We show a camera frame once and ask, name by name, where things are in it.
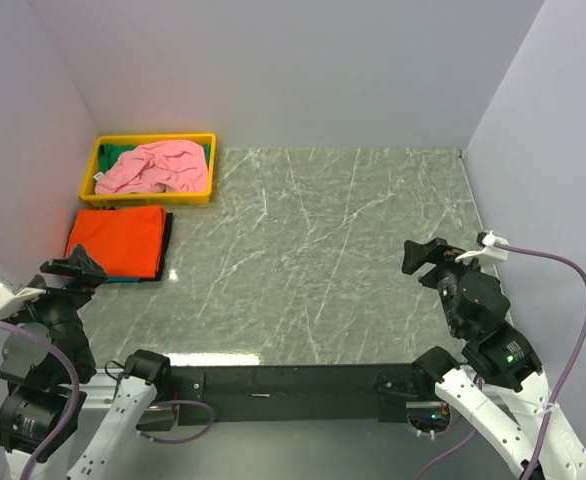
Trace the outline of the orange t-shirt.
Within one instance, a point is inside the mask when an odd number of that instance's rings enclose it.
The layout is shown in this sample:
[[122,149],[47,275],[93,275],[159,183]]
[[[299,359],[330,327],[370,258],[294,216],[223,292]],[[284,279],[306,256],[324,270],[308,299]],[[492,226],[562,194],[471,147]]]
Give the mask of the orange t-shirt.
[[160,273],[171,217],[161,206],[83,209],[70,231],[66,252],[77,245],[110,279],[150,280]]

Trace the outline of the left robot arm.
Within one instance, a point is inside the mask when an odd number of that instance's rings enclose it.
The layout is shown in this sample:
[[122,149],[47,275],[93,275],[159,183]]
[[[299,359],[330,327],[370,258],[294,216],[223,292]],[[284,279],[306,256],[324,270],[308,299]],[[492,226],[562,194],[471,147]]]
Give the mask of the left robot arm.
[[[67,277],[61,288],[43,275]],[[0,318],[14,330],[3,346],[0,379],[9,388],[0,408],[0,444],[19,479],[107,479],[144,412],[173,388],[168,357],[138,350],[117,377],[114,397],[88,446],[70,465],[69,450],[86,400],[80,387],[97,372],[78,310],[106,273],[81,245],[41,265],[25,287],[6,286]]]

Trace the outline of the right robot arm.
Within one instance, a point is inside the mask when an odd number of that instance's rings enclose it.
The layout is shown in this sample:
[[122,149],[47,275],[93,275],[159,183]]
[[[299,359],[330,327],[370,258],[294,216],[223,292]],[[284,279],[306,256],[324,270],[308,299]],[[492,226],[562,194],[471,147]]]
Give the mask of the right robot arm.
[[[558,403],[586,339],[586,313],[568,363],[551,384],[532,344],[506,319],[511,303],[500,281],[483,270],[526,251],[493,232],[479,233],[477,244],[463,250],[442,238],[404,243],[403,273],[430,268],[419,282],[437,292],[450,334],[464,342],[466,361],[430,349],[413,364],[413,390],[457,410],[515,478],[586,479],[586,447]],[[566,258],[554,259],[572,268],[586,291],[585,271]]]

